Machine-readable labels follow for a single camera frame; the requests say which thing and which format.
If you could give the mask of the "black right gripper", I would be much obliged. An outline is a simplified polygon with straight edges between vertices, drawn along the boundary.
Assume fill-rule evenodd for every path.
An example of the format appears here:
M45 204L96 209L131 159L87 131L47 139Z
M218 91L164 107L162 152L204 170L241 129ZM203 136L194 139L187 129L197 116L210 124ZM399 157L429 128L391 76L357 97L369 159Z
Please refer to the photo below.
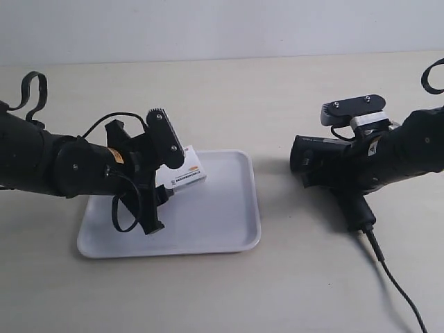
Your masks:
M329 161L329 187L369 194L409 178L409 135L384 133L346 146ZM316 171L301 175L304 188L321 186Z

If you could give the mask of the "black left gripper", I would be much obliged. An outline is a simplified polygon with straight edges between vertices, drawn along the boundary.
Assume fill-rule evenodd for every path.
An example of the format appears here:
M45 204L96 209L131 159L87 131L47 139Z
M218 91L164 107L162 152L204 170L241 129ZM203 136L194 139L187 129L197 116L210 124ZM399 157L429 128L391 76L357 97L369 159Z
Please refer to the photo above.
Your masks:
M164 228L158 219L157 206L165 204L174 195L174 190L164 185L155 187L155 171L160 166L148 126L142 126L142 133L134 137L124 129L122 121L114 120L105 126L107 145L111 151L120 154L123 162L110 168L109 176L121 183L112 199L112 223L121 233L127 233L141 226L144 234L153 234ZM123 203L134 216L133 224L121 227L118 220L119 203Z

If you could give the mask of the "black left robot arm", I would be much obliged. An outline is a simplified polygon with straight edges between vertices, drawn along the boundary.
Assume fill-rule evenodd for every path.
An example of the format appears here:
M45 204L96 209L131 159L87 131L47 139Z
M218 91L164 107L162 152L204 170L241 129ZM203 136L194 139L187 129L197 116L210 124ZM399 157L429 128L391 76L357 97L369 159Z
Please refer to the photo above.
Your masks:
M73 198L112 197L111 219L118 232L141 226L145 234L164 228L158 206L172 192L155 182L165 165L180 168L183 147L162 108L142 119L143 131L130 136L120 113L108 115L107 144L86 135L58 135L43 125L1 111L1 188Z

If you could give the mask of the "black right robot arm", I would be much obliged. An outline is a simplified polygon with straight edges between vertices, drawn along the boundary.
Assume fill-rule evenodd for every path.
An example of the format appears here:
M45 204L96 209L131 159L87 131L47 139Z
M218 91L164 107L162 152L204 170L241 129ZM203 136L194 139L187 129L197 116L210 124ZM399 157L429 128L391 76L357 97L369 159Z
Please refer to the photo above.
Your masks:
M366 195L443 171L443 108L413 111L402 125L352 142L296 136L290 168L305 187Z

